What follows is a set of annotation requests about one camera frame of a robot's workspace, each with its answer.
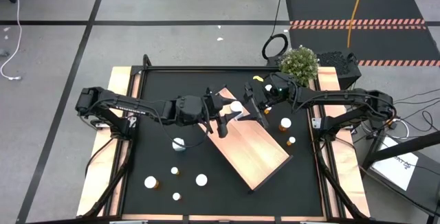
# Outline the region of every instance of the wooden plank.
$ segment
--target wooden plank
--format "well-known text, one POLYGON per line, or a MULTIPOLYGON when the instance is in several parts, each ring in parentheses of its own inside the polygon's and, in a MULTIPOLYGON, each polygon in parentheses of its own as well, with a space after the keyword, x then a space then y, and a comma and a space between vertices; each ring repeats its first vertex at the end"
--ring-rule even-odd
MULTIPOLYGON (((222 89, 220 94, 235 99, 226 88, 222 89)), ((229 105, 226 105, 220 114, 230 112, 229 105)), ((244 115, 248 114, 248 110, 244 109, 244 115)), ((211 127, 216 131, 217 122, 211 121, 211 127)), ((274 138, 258 122, 252 120, 231 120, 228 123, 228 135, 224 138, 219 138, 216 133, 208 136, 251 190, 260 185, 289 158, 274 138)))
MULTIPOLYGON (((178 214, 123 214, 122 220, 182 221, 178 214)), ((275 221, 274 216, 190 215, 190 221, 275 221)), ((323 216, 282 216, 281 221, 325 221, 323 216)))
MULTIPOLYGON (((139 91, 139 84, 140 84, 140 74, 136 74, 134 76, 134 82, 133 82, 133 88, 131 91, 131 97, 137 98, 138 97, 138 91, 139 91)), ((122 148, 120 151, 120 157, 118 162, 118 168, 121 167, 122 163, 125 160, 125 155, 127 154, 127 148, 129 147, 129 141, 123 141, 122 148)), ((119 200, 120 200, 120 194, 122 191, 122 181, 124 180, 123 176, 121 180, 119 180, 115 190, 113 191, 113 196, 111 198, 111 206, 110 206, 110 212, 109 215, 117 215, 118 214, 118 208, 119 208, 119 200)))
MULTIPOLYGON (((318 80, 321 90, 340 90, 338 77, 334 67, 319 67, 318 80)), ((325 113, 331 117, 337 117, 346 113, 344 106, 326 105, 324 106, 325 113)), ((350 131, 341 130, 336 137, 353 144, 350 131)), ((344 191, 349 196, 350 200, 357 206, 357 208, 366 216, 370 216, 368 203, 366 202, 364 185, 358 169, 358 159, 353 148, 338 142, 336 140, 332 143, 333 153, 336 162, 336 169, 338 171, 339 183, 344 191)), ((351 215, 348 210, 345 211, 347 218, 351 215)))
MULTIPOLYGON (((114 67, 111 71, 111 77, 107 89, 118 94, 127 94, 130 71, 131 67, 114 67)), ((118 116, 122 115, 122 111, 120 110, 112 109, 112 111, 118 116)), ((109 140, 109 138, 109 128, 104 128, 101 131, 98 131, 96 133, 91 154, 94 154, 99 148, 101 148, 102 145, 109 140)), ((91 162, 85 178, 84 187, 82 189, 77 215, 82 215, 89 211, 109 184, 111 168, 116 151, 116 144, 117 141, 113 140, 105 149, 101 151, 99 156, 96 156, 91 162)))
MULTIPOLYGON (((310 80, 309 81, 309 87, 310 87, 310 89, 312 89, 312 90, 316 90, 315 89, 315 86, 314 86, 314 82, 312 81, 312 80, 310 80)), ((315 114, 315 117, 317 117, 317 118, 319 118, 319 117, 321 117, 320 116, 320 109, 319 109, 319 106, 318 105, 315 105, 315 106, 313 106, 313 113, 315 114)), ((309 114, 307 114, 307 117, 309 118, 309 129, 310 129, 310 133, 311 133, 311 138, 312 138, 312 141, 313 141, 313 139, 315 139, 315 137, 314 137, 314 135, 313 135, 313 132, 312 132, 312 127, 311 127, 311 119, 310 119, 310 115, 309 114)), ((321 148, 322 146, 323 146, 323 142, 320 142, 319 143, 319 148, 321 148)), ((329 157, 327 156, 327 152, 326 152, 326 150, 323 148, 322 150, 322 157, 324 158, 324 163, 327 165, 327 166, 329 166, 329 157)), ((333 187, 331 186, 331 184, 330 184, 330 182, 329 182, 329 180, 328 179, 325 179, 325 181, 327 182, 327 192, 329 193, 329 202, 330 202, 330 210, 331 210, 331 215, 333 216, 333 217, 339 217, 339 213, 338 213, 338 203, 337 203, 337 201, 336 201, 336 193, 335 193, 335 190, 333 189, 333 187)), ((325 213, 325 207, 324 207, 324 201, 322 200, 322 213, 324 214, 324 215, 326 215, 326 213, 325 213)))

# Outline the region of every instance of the yellow cable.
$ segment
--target yellow cable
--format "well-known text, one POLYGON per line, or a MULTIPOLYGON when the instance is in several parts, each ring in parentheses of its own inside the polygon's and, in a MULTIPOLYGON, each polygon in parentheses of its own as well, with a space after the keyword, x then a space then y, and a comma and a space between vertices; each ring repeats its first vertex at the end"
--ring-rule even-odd
POLYGON ((346 47, 347 48, 350 48, 351 26, 353 25, 353 19, 355 18, 356 10, 358 9, 358 4, 359 4, 359 0, 356 0, 355 9, 353 9, 353 13, 351 14, 349 37, 346 40, 346 47))

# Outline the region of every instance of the wooden cutting board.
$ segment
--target wooden cutting board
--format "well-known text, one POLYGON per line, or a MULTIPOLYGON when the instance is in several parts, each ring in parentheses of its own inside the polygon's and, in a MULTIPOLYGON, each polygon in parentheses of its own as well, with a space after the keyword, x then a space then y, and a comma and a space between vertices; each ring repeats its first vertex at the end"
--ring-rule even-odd
MULTIPOLYGON (((226 88, 219 93, 225 98, 236 99, 226 88)), ((248 110, 243 111, 244 115, 249 114, 248 110)), ((231 113, 229 105, 225 105, 220 111, 221 115, 226 113, 231 113)), ((227 125, 228 135, 224 138, 220 138, 216 132, 217 122, 211 121, 210 124, 214 133, 209 133, 208 137, 251 190, 256 190, 292 158, 257 121, 230 120, 227 125)))

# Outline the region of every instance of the wooden table frame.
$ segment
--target wooden table frame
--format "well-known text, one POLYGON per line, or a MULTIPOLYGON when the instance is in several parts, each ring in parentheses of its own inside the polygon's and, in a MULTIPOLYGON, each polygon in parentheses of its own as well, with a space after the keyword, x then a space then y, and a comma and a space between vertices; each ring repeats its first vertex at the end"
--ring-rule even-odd
MULTIPOLYGON (((134 98, 139 97, 138 89, 142 84, 141 74, 139 70, 141 67, 114 67, 111 72, 111 77, 109 81, 108 90, 111 90, 118 94, 131 95, 134 98)), ((318 80, 319 84, 314 84, 311 82, 310 86, 312 89, 319 87, 321 90, 339 90, 338 78, 336 76, 336 71, 333 67, 319 67, 318 68, 318 80)), ((309 112, 309 117, 312 115, 314 117, 319 117, 324 110, 326 115, 338 116, 346 112, 344 106, 315 106, 313 108, 313 113, 309 112)), ((122 116, 123 112, 119 110, 113 110, 116 115, 122 116)), ((93 145, 92 154, 95 153, 108 139, 110 136, 109 129, 105 128, 98 131, 96 134, 95 142, 93 145)), ((337 137, 343 139, 344 141, 352 143, 351 134, 348 130, 341 130, 337 137)), ((125 158, 125 152, 127 151, 128 142, 127 141, 112 141, 94 161, 90 164, 89 170, 85 179, 84 188, 82 190, 82 195, 80 199, 80 204, 78 206, 77 215, 84 214, 87 212, 93 204, 99 199, 100 195, 104 189, 109 184, 109 180, 113 173, 116 171, 116 161, 117 165, 120 166, 125 158)), ((337 169, 338 180, 341 187, 344 189, 346 194, 349 196, 350 200, 356 204, 357 208, 365 215, 369 216, 369 208, 366 202, 366 197, 364 193, 364 186, 362 184, 362 178, 360 171, 358 170, 358 161, 356 158, 355 151, 350 146, 338 142, 337 140, 332 142, 331 149, 323 149, 323 156, 328 166, 331 167, 331 160, 329 160, 328 151, 333 151, 334 164, 337 169)), ((102 215, 115 216, 118 215, 120 207, 120 199, 122 195, 122 182, 126 179, 124 176, 111 196, 111 205, 109 208, 103 208, 100 212, 102 215)), ((323 192, 328 192, 329 205, 332 217, 340 217, 341 212, 338 209, 338 201, 336 194, 331 187, 330 183, 327 181, 327 189, 322 189, 320 187, 321 195, 323 192)), ((323 206, 323 216, 282 216, 281 221, 325 221, 326 216, 330 216, 326 213, 324 204, 323 206)), ((346 217, 350 218, 350 214, 347 211, 346 217)), ((189 221, 275 221, 275 216, 201 216, 201 215, 190 215, 189 221)), ((169 214, 124 214, 122 215, 124 220, 156 220, 156 221, 182 221, 184 219, 183 215, 169 215, 169 214)))

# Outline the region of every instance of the potted plant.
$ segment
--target potted plant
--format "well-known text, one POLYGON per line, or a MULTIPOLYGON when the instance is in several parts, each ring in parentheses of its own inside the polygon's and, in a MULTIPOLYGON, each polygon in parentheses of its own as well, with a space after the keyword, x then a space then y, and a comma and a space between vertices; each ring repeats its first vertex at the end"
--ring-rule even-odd
POLYGON ((300 45, 298 49, 291 49, 281 57, 280 70, 291 74, 296 82, 308 87, 310 80, 315 80, 318 75, 319 59, 311 49, 300 45))

